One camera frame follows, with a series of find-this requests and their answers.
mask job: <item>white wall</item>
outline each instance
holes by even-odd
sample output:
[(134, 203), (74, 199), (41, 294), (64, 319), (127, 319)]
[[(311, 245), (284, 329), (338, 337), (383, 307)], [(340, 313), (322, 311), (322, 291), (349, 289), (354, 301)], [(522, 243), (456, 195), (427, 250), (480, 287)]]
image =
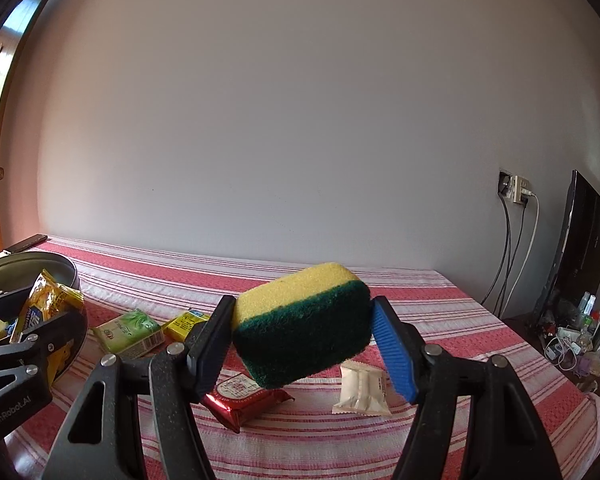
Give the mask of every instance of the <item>white wall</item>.
[(600, 192), (600, 67), (552, 0), (53, 0), (8, 115), (7, 241), (432, 267), (476, 298), (498, 170), (522, 174), (541, 216), (510, 314), (571, 170)]

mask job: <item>white cable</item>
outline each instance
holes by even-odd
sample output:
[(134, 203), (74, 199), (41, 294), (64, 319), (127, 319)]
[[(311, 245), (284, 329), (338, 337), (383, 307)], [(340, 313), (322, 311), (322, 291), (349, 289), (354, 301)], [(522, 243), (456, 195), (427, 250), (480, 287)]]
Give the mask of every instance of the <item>white cable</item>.
[(526, 261), (529, 258), (529, 253), (531, 252), (531, 247), (533, 247), (534, 239), (536, 238), (536, 229), (538, 228), (538, 218), (540, 217), (540, 201), (538, 200), (538, 197), (536, 196), (536, 194), (532, 191), (527, 191), (525, 194), (528, 194), (529, 196), (532, 196), (533, 198), (536, 199), (536, 223), (534, 224), (534, 231), (531, 233), (531, 240), (529, 241), (529, 248), (526, 250), (525, 259), (522, 262), (522, 267), (520, 267), (520, 272), (518, 273), (518, 277), (516, 278), (516, 281), (513, 282), (513, 286), (511, 287), (511, 290), (509, 291), (509, 295), (507, 296), (507, 301), (505, 302), (504, 306), (502, 307), (502, 312), (500, 313), (500, 319), (502, 319), (504, 317), (504, 311), (507, 309), (507, 305), (509, 304), (509, 300), (511, 299), (511, 295), (513, 294), (513, 289), (516, 288), (516, 285), (518, 284), (518, 280), (520, 279), (520, 276), (522, 276), (522, 271), (525, 270)]
[[(569, 371), (573, 370), (578, 365), (578, 356), (577, 356), (576, 352), (573, 351), (573, 348), (571, 348), (571, 340), (569, 340), (569, 339), (555, 336), (553, 339), (551, 339), (551, 341), (549, 341), (548, 345), (544, 347), (544, 357), (551, 364), (553, 364), (553, 362), (552, 362), (553, 360), (549, 358), (549, 356), (546, 354), (546, 351), (549, 349), (549, 346), (551, 346), (551, 344), (554, 341), (558, 342), (558, 344), (555, 346), (555, 350), (560, 352), (560, 357), (558, 357), (558, 362), (554, 366), (557, 366), (563, 372), (569, 372)], [(564, 358), (566, 357), (566, 355), (569, 352), (571, 352), (573, 354), (573, 365), (570, 368), (563, 368), (562, 362), (564, 361)]]

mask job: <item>striped tablecloth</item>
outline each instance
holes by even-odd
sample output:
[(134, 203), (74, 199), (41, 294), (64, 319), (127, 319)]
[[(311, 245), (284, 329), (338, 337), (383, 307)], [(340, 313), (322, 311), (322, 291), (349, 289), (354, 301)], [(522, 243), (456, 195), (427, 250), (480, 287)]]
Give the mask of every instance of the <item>striped tablecloth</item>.
[[(133, 308), (163, 322), (188, 307), (211, 312), (223, 294), (239, 294), (297, 264), (212, 258), (50, 238), (39, 247), (71, 258), (86, 295), (90, 326)], [(384, 294), (404, 321), (427, 342), (453, 355), (486, 360), (506, 355), (522, 379), (547, 429), (565, 479), (583, 476), (600, 453), (600, 398), (584, 396), (558, 370), (496, 317), (433, 270), (351, 267)], [(53, 387), (53, 403), (7, 437), (16, 468), (38, 478), (66, 412), (102, 352), (89, 334), (80, 355)], [(382, 367), (371, 344), (358, 360)], [(221, 380), (244, 371), (230, 351)], [(333, 367), (286, 387), (295, 397), (233, 434), (202, 406), (193, 406), (216, 476), (225, 478), (389, 478), (400, 456), (415, 408), (389, 388), (391, 417), (332, 415), (340, 393)], [(142, 444), (149, 478), (164, 477), (150, 399), (139, 400)], [(456, 478), (466, 439), (469, 402), (458, 402), (444, 478)]]

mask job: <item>yellow and green sponge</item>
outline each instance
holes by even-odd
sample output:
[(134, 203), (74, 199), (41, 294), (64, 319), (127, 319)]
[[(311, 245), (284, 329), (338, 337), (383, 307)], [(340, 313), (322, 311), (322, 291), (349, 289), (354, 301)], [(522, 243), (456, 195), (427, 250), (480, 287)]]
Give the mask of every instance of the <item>yellow and green sponge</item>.
[(371, 338), (368, 287), (340, 264), (321, 264), (238, 297), (234, 345), (253, 379), (279, 388), (361, 352)]

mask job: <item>beige snack package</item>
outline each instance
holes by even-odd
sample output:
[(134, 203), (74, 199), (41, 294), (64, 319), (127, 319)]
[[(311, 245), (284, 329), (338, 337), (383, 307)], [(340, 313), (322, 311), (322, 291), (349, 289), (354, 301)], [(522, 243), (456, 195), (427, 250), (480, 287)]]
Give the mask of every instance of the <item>beige snack package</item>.
[(361, 415), (391, 415), (386, 403), (384, 371), (357, 361), (344, 361), (340, 402), (331, 413), (360, 413)]

